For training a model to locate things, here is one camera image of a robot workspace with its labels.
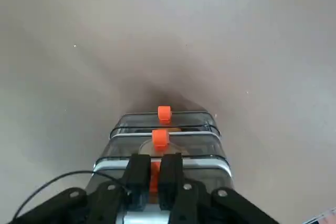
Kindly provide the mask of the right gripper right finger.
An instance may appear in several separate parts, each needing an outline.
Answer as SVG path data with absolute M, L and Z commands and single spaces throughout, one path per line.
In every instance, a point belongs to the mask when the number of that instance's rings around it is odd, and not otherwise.
M 161 159 L 159 205 L 170 212 L 168 223 L 278 223 L 232 188 L 209 193 L 204 183 L 185 177 L 180 153 Z

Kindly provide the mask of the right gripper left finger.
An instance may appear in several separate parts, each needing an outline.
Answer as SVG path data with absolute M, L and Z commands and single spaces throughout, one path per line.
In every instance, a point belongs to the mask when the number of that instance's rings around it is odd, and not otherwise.
M 71 187 L 49 198 L 44 203 L 22 214 L 22 209 L 43 189 L 52 183 L 77 174 L 103 177 L 94 191 Z M 131 155 L 121 178 L 104 170 L 77 170 L 46 182 L 33 192 L 17 209 L 12 223 L 116 223 L 122 208 L 143 209 L 151 180 L 149 155 Z

